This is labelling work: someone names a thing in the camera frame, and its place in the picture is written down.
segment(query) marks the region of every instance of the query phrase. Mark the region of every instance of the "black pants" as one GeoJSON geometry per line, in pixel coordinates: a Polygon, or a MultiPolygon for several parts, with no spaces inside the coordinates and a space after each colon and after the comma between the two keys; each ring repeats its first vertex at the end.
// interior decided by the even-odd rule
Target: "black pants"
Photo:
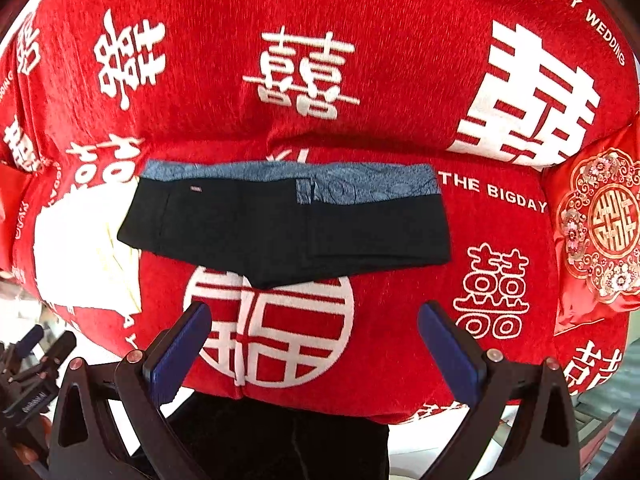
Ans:
{"type": "Polygon", "coordinates": [[[141,178],[118,240],[235,272],[257,288],[450,259],[440,195],[307,205],[296,201],[295,179],[141,178]]]}
{"type": "MultiPolygon", "coordinates": [[[[193,394],[172,430],[212,480],[388,480],[388,427],[366,418],[193,394]]],[[[156,478],[140,450],[134,465],[156,478]]]]}

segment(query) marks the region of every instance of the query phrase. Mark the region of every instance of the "red blanket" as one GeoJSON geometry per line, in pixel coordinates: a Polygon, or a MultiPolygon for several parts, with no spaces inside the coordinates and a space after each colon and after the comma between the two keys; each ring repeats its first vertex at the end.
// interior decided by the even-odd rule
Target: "red blanket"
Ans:
{"type": "MultiPolygon", "coordinates": [[[[631,60],[596,0],[43,0],[0,61],[4,155],[34,173],[14,272],[37,292],[44,206],[127,182],[150,157],[428,162],[450,223],[446,266],[261,292],[143,253],[142,313],[58,312],[123,355],[203,299],[214,325],[187,386],[383,422],[452,405],[416,330],[428,299],[484,348],[569,366],[591,332],[554,338],[549,209],[540,174],[521,166],[557,164],[627,124],[631,60]]],[[[603,359],[623,349],[626,318],[594,340],[603,359]]]]}

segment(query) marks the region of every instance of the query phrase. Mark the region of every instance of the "human hand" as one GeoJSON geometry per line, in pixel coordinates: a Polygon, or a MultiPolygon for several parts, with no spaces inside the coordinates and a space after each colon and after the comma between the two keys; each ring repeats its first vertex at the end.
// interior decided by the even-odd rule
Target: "human hand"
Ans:
{"type": "MultiPolygon", "coordinates": [[[[42,425],[44,426],[44,434],[47,439],[47,445],[49,445],[49,438],[51,436],[51,421],[44,415],[40,416],[40,420],[42,421],[42,425]]],[[[38,454],[33,450],[21,444],[14,447],[14,451],[18,455],[18,458],[24,465],[29,465],[38,460],[38,454]]]]}

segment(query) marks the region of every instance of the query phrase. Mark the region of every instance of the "silver bolt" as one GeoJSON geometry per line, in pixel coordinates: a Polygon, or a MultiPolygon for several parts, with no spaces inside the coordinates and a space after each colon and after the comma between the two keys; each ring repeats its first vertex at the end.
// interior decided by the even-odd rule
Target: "silver bolt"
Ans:
{"type": "Polygon", "coordinates": [[[139,363],[145,355],[142,350],[132,350],[127,354],[127,361],[131,364],[139,363]]]}
{"type": "Polygon", "coordinates": [[[560,369],[560,363],[555,357],[547,357],[545,361],[546,365],[551,368],[553,371],[560,369]]]}
{"type": "Polygon", "coordinates": [[[500,352],[497,348],[491,348],[486,351],[486,356],[489,361],[493,361],[494,363],[499,363],[504,359],[504,354],[500,352]]]}
{"type": "Polygon", "coordinates": [[[84,359],[82,359],[81,357],[76,357],[69,363],[69,368],[71,368],[72,370],[78,370],[78,368],[81,368],[83,364],[84,359]]]}

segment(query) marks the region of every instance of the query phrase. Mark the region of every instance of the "red pillow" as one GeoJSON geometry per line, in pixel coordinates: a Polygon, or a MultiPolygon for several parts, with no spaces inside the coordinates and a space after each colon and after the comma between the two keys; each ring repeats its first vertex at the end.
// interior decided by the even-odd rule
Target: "red pillow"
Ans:
{"type": "Polygon", "coordinates": [[[31,175],[0,163],[0,269],[11,270],[20,201],[31,175]]]}
{"type": "Polygon", "coordinates": [[[640,308],[640,116],[543,175],[560,276],[556,333],[640,308]]]}

